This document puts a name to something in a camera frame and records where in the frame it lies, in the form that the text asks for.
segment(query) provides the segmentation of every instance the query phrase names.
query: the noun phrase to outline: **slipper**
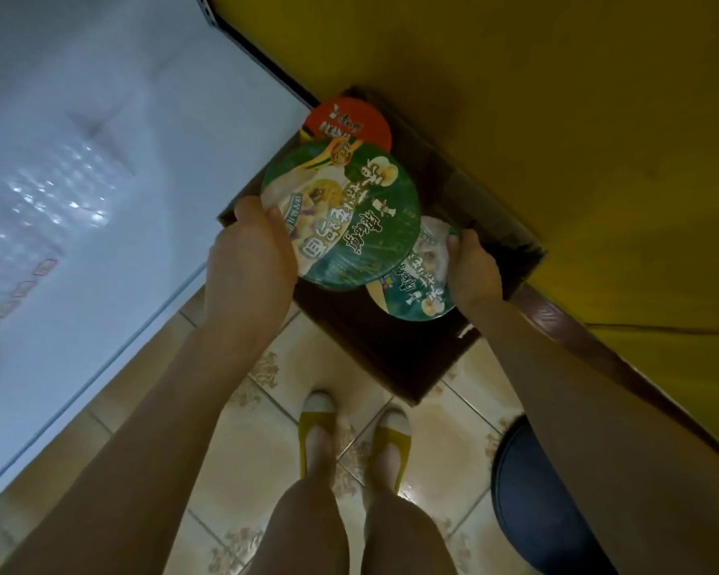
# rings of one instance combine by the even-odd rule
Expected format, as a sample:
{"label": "slipper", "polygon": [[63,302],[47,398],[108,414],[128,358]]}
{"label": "slipper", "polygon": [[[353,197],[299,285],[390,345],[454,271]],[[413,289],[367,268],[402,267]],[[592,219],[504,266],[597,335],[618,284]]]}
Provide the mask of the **slipper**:
{"label": "slipper", "polygon": [[307,475],[307,435],[319,425],[329,435],[336,434],[336,405],[333,398],[324,391],[309,394],[298,418],[298,445],[301,455],[301,477]]}
{"label": "slipper", "polygon": [[375,460],[383,449],[389,445],[394,444],[399,449],[399,457],[401,464],[399,465],[399,473],[397,474],[397,480],[394,486],[394,494],[399,493],[399,486],[403,481],[403,474],[407,467],[408,458],[410,457],[410,446],[412,444],[412,437],[410,431],[410,421],[407,415],[401,409],[392,408],[387,409],[381,419],[378,421],[378,425],[375,427],[375,433],[373,434],[373,446],[370,449],[370,456],[367,460],[367,466],[365,467],[365,476],[371,476]]}

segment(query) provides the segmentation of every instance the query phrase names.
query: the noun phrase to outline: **person's left hand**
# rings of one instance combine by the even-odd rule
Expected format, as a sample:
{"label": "person's left hand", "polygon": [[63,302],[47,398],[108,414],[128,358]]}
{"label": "person's left hand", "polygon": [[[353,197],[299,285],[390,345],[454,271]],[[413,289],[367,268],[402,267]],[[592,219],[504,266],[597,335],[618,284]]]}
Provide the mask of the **person's left hand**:
{"label": "person's left hand", "polygon": [[220,232],[208,259],[202,327],[260,354],[288,313],[297,261],[278,208],[264,212],[259,198],[247,196],[234,215],[237,221]]}

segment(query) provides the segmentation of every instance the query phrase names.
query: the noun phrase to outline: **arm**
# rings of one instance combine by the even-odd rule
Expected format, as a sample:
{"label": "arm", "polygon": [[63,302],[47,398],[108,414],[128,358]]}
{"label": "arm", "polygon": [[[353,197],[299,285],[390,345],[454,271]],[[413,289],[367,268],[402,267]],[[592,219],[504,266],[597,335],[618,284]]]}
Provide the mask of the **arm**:
{"label": "arm", "polygon": [[456,304],[488,340],[616,569],[719,573],[719,456],[503,301],[475,232],[448,245]]}
{"label": "arm", "polygon": [[297,278],[257,198],[216,239],[205,324],[1,573],[162,573],[221,409],[278,333]]}

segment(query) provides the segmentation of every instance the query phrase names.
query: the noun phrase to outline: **instant noodle bowl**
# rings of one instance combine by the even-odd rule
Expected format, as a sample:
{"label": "instant noodle bowl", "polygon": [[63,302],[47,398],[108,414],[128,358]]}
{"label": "instant noodle bowl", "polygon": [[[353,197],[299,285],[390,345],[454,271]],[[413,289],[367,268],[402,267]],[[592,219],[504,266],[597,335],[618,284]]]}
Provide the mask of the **instant noodle bowl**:
{"label": "instant noodle bowl", "polygon": [[354,137],[392,150],[392,131],[373,105],[350,96],[339,96],[312,109],[301,127],[302,141],[326,137]]}
{"label": "instant noodle bowl", "polygon": [[447,288],[448,234],[450,224],[423,216],[418,239],[403,262],[367,284],[375,303],[403,320],[431,320],[447,313],[454,304]]}
{"label": "instant noodle bowl", "polygon": [[282,212],[298,274],[326,288],[379,278],[419,236],[412,180],[392,155],[360,139],[300,145],[269,167],[261,201]]}

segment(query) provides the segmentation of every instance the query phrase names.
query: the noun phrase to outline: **hand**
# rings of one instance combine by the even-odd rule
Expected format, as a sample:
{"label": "hand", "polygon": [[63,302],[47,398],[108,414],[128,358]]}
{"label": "hand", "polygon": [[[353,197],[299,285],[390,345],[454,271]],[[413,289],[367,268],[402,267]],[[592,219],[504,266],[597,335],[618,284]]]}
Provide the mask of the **hand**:
{"label": "hand", "polygon": [[297,261],[278,208],[264,212],[259,198],[247,196],[234,215],[237,221],[220,232],[208,259],[203,327],[222,343],[260,353],[288,313]]}
{"label": "hand", "polygon": [[462,231],[460,240],[450,234],[448,254],[448,289],[463,314],[468,317],[467,313],[485,301],[502,300],[499,267],[474,230]]}

